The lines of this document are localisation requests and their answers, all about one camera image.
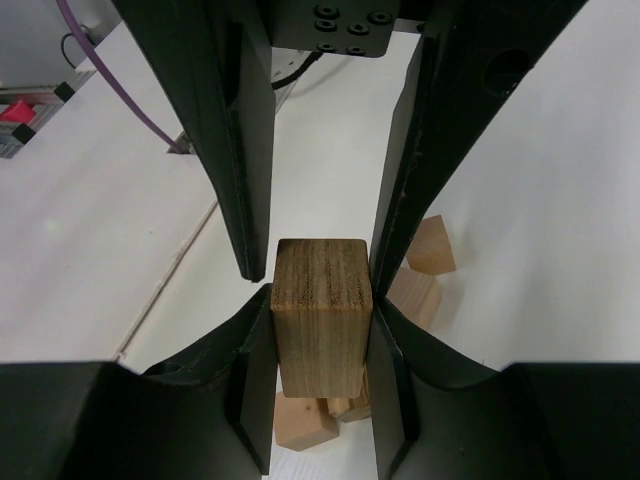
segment cable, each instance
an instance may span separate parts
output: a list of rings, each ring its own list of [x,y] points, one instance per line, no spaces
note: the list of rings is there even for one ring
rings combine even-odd
[[[71,66],[71,68],[75,70],[76,66],[71,62],[71,60],[69,60],[69,57],[67,57],[67,52],[65,52],[64,50],[64,42],[66,42],[67,38],[69,37],[73,37],[73,33],[65,33],[60,39],[60,51],[62,52],[62,56],[67,61],[67,63]]]
[[[142,111],[142,109],[138,106],[138,104],[131,98],[131,96],[127,93],[127,91],[120,85],[120,82],[116,80],[116,77],[113,76],[111,70],[107,68],[102,59],[98,56],[96,51],[91,45],[91,42],[86,37],[82,28],[78,24],[78,21],[73,16],[73,12],[67,3],[67,0],[56,0],[58,4],[58,9],[60,9],[60,13],[62,13],[62,17],[64,21],[67,22],[67,26],[71,33],[80,44],[80,48],[85,53],[85,55],[91,60],[93,65],[96,67],[96,70],[100,72],[105,81],[109,84],[111,88],[118,94],[118,96],[122,99],[122,101],[129,107],[129,110],[133,112],[133,114],[138,117],[138,119],[144,123],[149,130],[155,133],[158,137],[160,137],[167,145],[174,149],[176,153],[185,153],[184,149],[180,147],[176,142],[174,142],[171,137],[169,137],[166,133],[164,133],[160,128],[153,123],[153,121],[147,117],[147,115]]]
[[[279,90],[280,88],[283,88],[283,87],[286,87],[287,85],[292,84],[297,79],[299,79],[304,74],[304,72],[309,70],[309,67],[313,65],[313,63],[317,61],[321,56],[322,56],[321,52],[311,52],[311,54],[304,59],[304,62],[302,62],[302,65],[300,65],[300,68],[298,68],[298,70],[293,72],[288,77],[284,77],[281,80],[277,80],[273,82],[271,84],[271,87],[274,90]]]

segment wood grain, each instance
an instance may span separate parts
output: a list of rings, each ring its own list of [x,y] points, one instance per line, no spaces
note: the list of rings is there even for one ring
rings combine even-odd
[[[276,395],[273,430],[278,445],[297,452],[339,435],[324,399],[287,398],[282,393]]]
[[[440,275],[456,269],[449,235],[441,215],[420,222],[407,250],[407,260],[413,270],[428,275]]]
[[[367,369],[364,369],[362,376],[362,387],[358,398],[328,398],[327,408],[329,415],[344,423],[362,420],[371,416],[371,405],[369,403],[369,377]]]
[[[357,398],[372,310],[363,240],[280,240],[271,311],[284,394]]]
[[[405,317],[427,330],[442,302],[442,287],[436,277],[400,267],[387,298]]]

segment wooden block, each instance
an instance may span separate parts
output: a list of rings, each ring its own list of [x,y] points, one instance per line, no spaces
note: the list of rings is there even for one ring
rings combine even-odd
[[[367,369],[364,369],[362,387],[358,398],[328,398],[327,407],[329,409],[329,415],[345,423],[370,417],[371,405],[369,404],[369,378],[367,377]]]
[[[442,302],[442,287],[436,277],[400,267],[387,298],[405,317],[427,330]]]
[[[428,275],[453,272],[456,261],[441,215],[425,218],[407,251],[409,266]]]
[[[364,240],[280,240],[271,311],[284,394],[357,398],[372,310]]]
[[[324,399],[287,398],[282,393],[276,395],[273,429],[278,445],[297,452],[339,435]]]

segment red object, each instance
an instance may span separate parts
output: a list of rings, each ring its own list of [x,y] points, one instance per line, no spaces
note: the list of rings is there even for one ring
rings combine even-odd
[[[18,100],[0,113],[0,120],[4,122],[29,123],[36,116],[31,105],[24,100]]]

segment small wooden block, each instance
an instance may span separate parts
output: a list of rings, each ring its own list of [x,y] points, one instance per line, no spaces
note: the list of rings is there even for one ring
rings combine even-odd
[[[280,240],[271,311],[287,397],[360,395],[373,311],[364,240]]]
[[[407,319],[427,330],[442,302],[442,287],[436,277],[400,267],[387,298]]]
[[[358,398],[328,398],[327,407],[329,415],[336,419],[349,423],[362,420],[371,416],[371,405],[369,404],[369,377],[367,369],[364,369],[362,377],[362,388]]]
[[[327,403],[315,398],[287,398],[276,395],[273,420],[276,443],[300,452],[339,435],[335,418],[329,415]]]
[[[409,266],[428,275],[453,272],[456,261],[441,215],[425,218],[407,251]]]

